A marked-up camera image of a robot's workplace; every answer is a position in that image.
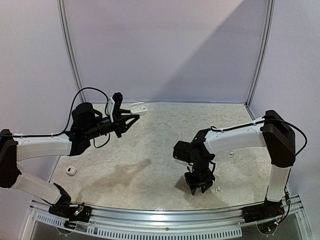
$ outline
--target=aluminum frame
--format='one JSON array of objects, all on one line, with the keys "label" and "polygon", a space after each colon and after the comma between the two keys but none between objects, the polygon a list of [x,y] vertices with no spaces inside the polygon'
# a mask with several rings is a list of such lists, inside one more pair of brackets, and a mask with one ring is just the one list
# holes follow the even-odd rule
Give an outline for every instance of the aluminum frame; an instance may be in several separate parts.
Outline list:
[{"label": "aluminum frame", "polygon": [[[57,0],[57,4],[58,4],[58,9],[59,9],[59,15],[60,15],[63,38],[64,38],[64,42],[65,42],[65,48],[66,48],[68,59],[70,62],[70,68],[72,71],[72,75],[73,75],[76,89],[79,91],[80,89],[83,88],[83,85],[82,85],[80,74],[79,74],[79,71],[77,68],[76,59],[75,59],[75,55],[74,55],[74,51],[73,51],[73,47],[72,47],[71,38],[70,38],[65,0]],[[260,76],[260,72],[262,69],[264,57],[266,54],[267,43],[268,43],[268,38],[269,38],[269,33],[270,33],[271,23],[272,23],[272,16],[273,16],[273,11],[274,11],[274,5],[275,5],[275,0],[268,0],[267,11],[265,14],[264,28],[263,28],[263,32],[262,32],[262,39],[261,39],[261,44],[260,44],[260,48],[259,48],[258,62],[256,64],[253,80],[251,82],[251,86],[249,88],[249,92],[246,97],[246,100],[245,100],[245,102],[242,102],[242,101],[228,102],[229,104],[243,104],[244,103],[249,108],[252,103],[252,100],[253,100],[253,97],[255,94],[255,90],[257,87],[258,79]],[[80,100],[82,103],[86,102],[86,96],[85,96],[84,92],[81,92],[79,94],[79,96],[80,96]],[[203,103],[203,102],[190,101],[188,103]],[[224,104],[226,102],[208,101],[206,103]]]},{"label": "aluminum frame", "polygon": [[[68,22],[67,22],[65,1],[64,0],[57,0],[57,4],[58,4],[61,29],[62,29],[62,33],[63,33],[63,39],[64,39],[64,43],[65,43],[66,53],[68,55],[75,87],[76,87],[77,91],[79,91],[80,89],[83,88],[83,86],[81,83],[79,71],[78,71],[77,64],[76,64],[74,50],[73,50],[72,44],[71,44],[69,27],[68,27]],[[80,97],[80,100],[82,103],[86,102],[86,96],[83,91],[79,93],[79,97]]]},{"label": "aluminum frame", "polygon": [[267,45],[268,45],[268,39],[269,39],[269,35],[270,35],[271,24],[272,24],[272,17],[273,17],[273,13],[274,13],[274,7],[275,7],[275,0],[268,0],[268,7],[267,7],[266,15],[265,15],[264,29],[263,29],[263,35],[262,35],[260,51],[259,51],[259,58],[258,58],[258,62],[256,64],[251,87],[250,87],[250,90],[249,90],[249,93],[248,93],[248,96],[247,96],[246,102],[245,102],[245,105],[248,108],[251,106],[251,103],[253,101],[255,91],[257,88],[257,84],[258,84],[258,80],[259,80],[259,76],[261,73],[261,69],[262,69],[262,66],[264,63]]},{"label": "aluminum frame", "polygon": [[[295,215],[298,221],[299,230],[303,240],[312,240],[312,235],[308,220],[303,210],[298,194],[291,197],[290,215]],[[284,208],[287,210],[285,200],[282,200]],[[244,206],[234,206],[207,210],[187,210],[187,211],[151,211],[151,210],[131,210],[110,207],[92,206],[92,216],[89,223],[77,223],[75,232],[108,239],[121,239],[124,234],[130,236],[141,236],[150,239],[160,237],[163,239],[181,239],[184,236],[198,236],[198,239],[207,238],[211,234],[218,237],[208,239],[231,239],[242,234],[239,229],[244,226],[255,225],[255,222],[245,223],[242,218],[242,208]],[[29,240],[32,236],[36,221],[55,226],[64,230],[62,225],[67,219],[57,217],[48,213],[49,205],[39,198],[34,198],[29,208],[29,218],[22,235],[23,240]],[[226,234],[233,231],[237,236]]]}]

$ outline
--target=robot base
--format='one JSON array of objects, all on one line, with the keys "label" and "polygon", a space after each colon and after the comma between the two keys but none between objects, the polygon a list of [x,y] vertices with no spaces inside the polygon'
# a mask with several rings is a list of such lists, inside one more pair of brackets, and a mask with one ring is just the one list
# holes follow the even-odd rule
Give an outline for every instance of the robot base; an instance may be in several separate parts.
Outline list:
[{"label": "robot base", "polygon": [[85,206],[82,204],[79,206],[53,205],[49,208],[50,214],[67,218],[69,219],[70,222],[80,221],[80,222],[88,223],[90,220],[91,212],[92,212],[92,207]]},{"label": "robot base", "polygon": [[264,203],[242,208],[242,215],[245,223],[275,218],[282,215],[284,212],[285,210],[281,201],[272,202],[264,200]]}]

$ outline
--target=cable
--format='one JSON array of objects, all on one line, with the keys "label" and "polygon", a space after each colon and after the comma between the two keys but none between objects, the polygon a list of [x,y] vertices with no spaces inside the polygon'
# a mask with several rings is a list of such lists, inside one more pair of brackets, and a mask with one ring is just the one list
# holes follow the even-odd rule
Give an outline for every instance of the cable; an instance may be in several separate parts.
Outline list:
[{"label": "cable", "polygon": [[12,135],[12,134],[11,135],[6,135],[5,134],[5,135],[0,135],[0,138],[2,138],[2,137],[12,137],[12,138],[39,138],[39,137],[41,137],[42,138],[42,137],[57,137],[57,136],[63,134],[68,128],[68,125],[69,125],[69,122],[70,122],[70,118],[71,118],[72,109],[74,107],[74,104],[75,104],[77,96],[79,95],[79,93],[81,93],[82,91],[84,91],[86,89],[91,89],[91,90],[98,91],[98,92],[102,93],[105,96],[106,104],[105,104],[105,108],[104,108],[104,113],[107,115],[107,105],[108,105],[108,101],[109,101],[109,98],[108,98],[107,94],[105,94],[105,92],[103,92],[102,90],[100,90],[98,88],[87,86],[87,87],[84,87],[84,88],[80,89],[75,94],[75,96],[74,96],[74,98],[72,100],[70,111],[69,111],[68,121],[66,122],[65,128],[61,132],[55,133],[55,134],[35,134],[35,135]]},{"label": "cable", "polygon": [[94,146],[96,149],[99,149],[99,148],[102,148],[103,146],[105,146],[109,141],[110,141],[110,133],[109,133],[109,137],[108,137],[108,139],[106,140],[106,142],[105,142],[104,144],[102,144],[101,146],[96,146],[96,141],[95,141],[95,139],[93,139],[93,146]]},{"label": "cable", "polygon": [[223,129],[223,130],[217,129],[215,126],[211,126],[210,129],[211,129],[211,131],[213,131],[213,132],[222,133],[222,132],[227,132],[227,131],[231,131],[231,130],[235,130],[235,129],[240,129],[240,128],[245,128],[245,127],[253,126],[253,125],[255,125],[255,124],[268,123],[268,122],[280,122],[280,123],[286,124],[286,125],[294,128],[295,130],[297,130],[297,131],[304,137],[304,144],[303,144],[303,146],[299,149],[299,151],[296,152],[295,156],[297,156],[299,153],[301,153],[301,151],[302,151],[303,149],[305,149],[305,147],[307,146],[307,143],[308,143],[308,138],[307,138],[306,134],[305,134],[300,128],[298,128],[297,126],[293,125],[293,124],[290,123],[290,122],[281,120],[281,119],[265,119],[265,120],[257,121],[256,123],[250,122],[250,123],[246,123],[246,124],[243,124],[243,125],[238,125],[238,126],[229,127],[229,128]]},{"label": "cable", "polygon": [[308,138],[306,136],[306,134],[300,129],[298,128],[297,126],[293,125],[292,123],[290,122],[287,122],[287,121],[284,121],[284,120],[281,120],[281,119],[266,119],[266,120],[262,120],[262,121],[258,121],[256,124],[260,124],[260,123],[265,123],[265,122],[280,122],[280,123],[283,123],[283,124],[286,124],[292,128],[294,128],[295,130],[297,130],[304,138],[304,144],[303,146],[299,149],[299,151],[296,152],[295,156],[298,156],[299,153],[301,153],[301,151],[303,149],[305,149],[305,147],[307,146],[307,143],[308,143]]}]

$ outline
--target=small white object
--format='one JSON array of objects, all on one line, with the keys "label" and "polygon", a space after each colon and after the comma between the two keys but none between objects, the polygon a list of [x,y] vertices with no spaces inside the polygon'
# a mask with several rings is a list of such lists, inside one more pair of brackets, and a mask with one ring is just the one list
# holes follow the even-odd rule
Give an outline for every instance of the small white object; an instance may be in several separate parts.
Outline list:
[{"label": "small white object", "polygon": [[140,116],[146,115],[148,112],[148,108],[146,106],[146,103],[143,101],[133,103],[130,106],[130,112],[131,114],[138,114]]},{"label": "small white object", "polygon": [[65,172],[69,176],[74,176],[77,172],[77,169],[74,166],[69,165],[66,167]]},{"label": "small white object", "polygon": [[113,100],[112,97],[109,98],[108,101],[108,105],[106,106],[106,114],[109,116],[110,118],[110,122],[114,122],[114,116],[112,115],[112,113],[114,112],[114,108],[115,108],[115,101]]}]

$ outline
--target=vertical metal post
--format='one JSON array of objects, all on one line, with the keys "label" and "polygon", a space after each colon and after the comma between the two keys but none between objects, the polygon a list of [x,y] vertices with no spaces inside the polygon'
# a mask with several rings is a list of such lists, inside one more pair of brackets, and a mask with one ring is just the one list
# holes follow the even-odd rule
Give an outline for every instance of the vertical metal post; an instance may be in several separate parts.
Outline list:
[{"label": "vertical metal post", "polygon": [[260,45],[260,51],[259,51],[259,58],[258,62],[255,68],[254,72],[254,77],[251,83],[251,87],[248,93],[248,96],[246,98],[245,105],[246,107],[250,107],[252,100],[254,98],[255,90],[257,87],[258,79],[261,73],[262,65],[264,62],[265,54],[266,54],[266,49],[267,49],[267,43],[268,43],[268,38],[270,34],[270,29],[271,29],[271,22],[272,22],[272,16],[274,12],[274,6],[275,6],[275,0],[268,0],[268,7],[267,7],[267,12],[265,15],[265,21],[264,21],[264,30],[263,30],[263,36],[262,36],[262,41]]},{"label": "vertical metal post", "polygon": [[[75,83],[76,89],[79,91],[80,89],[83,88],[81,80],[80,80],[80,75],[78,72],[76,60],[75,60],[75,55],[74,51],[72,48],[71,40],[70,40],[70,33],[69,33],[69,28],[68,28],[68,22],[67,22],[67,15],[66,15],[66,5],[64,0],[57,0],[58,3],[58,10],[59,10],[59,15],[60,15],[60,21],[61,21],[61,27],[62,27],[62,33],[63,33],[63,38],[64,38],[64,43],[65,43],[65,48],[66,52],[69,58],[69,63]],[[86,97],[84,92],[79,93],[79,97],[81,102],[86,102]]]}]

